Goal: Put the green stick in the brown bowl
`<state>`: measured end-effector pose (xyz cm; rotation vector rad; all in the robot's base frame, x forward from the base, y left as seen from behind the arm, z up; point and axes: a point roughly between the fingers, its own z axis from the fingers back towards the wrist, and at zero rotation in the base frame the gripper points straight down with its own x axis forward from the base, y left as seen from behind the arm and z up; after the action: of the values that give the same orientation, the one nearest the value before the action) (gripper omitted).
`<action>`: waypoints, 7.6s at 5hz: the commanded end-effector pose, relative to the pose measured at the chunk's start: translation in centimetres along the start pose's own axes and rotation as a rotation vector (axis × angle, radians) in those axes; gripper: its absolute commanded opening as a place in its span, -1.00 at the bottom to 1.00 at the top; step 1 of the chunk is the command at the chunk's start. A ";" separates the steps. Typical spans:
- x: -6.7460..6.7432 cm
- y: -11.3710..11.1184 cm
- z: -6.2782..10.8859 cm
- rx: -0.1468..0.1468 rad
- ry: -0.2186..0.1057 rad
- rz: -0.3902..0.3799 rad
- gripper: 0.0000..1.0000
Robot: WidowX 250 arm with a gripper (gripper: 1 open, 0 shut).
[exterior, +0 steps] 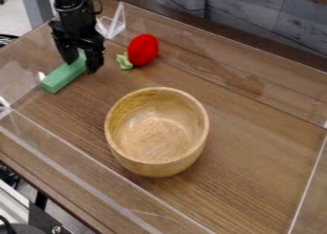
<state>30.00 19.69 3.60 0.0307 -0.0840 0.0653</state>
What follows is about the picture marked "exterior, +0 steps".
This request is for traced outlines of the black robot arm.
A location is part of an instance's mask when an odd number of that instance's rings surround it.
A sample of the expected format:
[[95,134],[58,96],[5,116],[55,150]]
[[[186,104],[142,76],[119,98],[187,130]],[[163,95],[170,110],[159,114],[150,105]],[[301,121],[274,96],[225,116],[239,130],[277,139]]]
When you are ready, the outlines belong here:
[[98,15],[103,13],[102,0],[54,0],[58,20],[49,25],[53,38],[65,62],[73,65],[85,51],[89,73],[105,65],[105,37],[97,30]]

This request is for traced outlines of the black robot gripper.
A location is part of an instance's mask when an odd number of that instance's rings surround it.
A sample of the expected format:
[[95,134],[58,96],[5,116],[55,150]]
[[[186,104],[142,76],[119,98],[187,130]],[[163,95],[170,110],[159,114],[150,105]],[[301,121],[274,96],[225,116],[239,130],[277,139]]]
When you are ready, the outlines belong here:
[[59,18],[49,22],[53,37],[63,60],[71,65],[79,58],[78,49],[86,53],[90,74],[105,65],[105,37],[97,30],[98,12],[90,9],[59,9]]

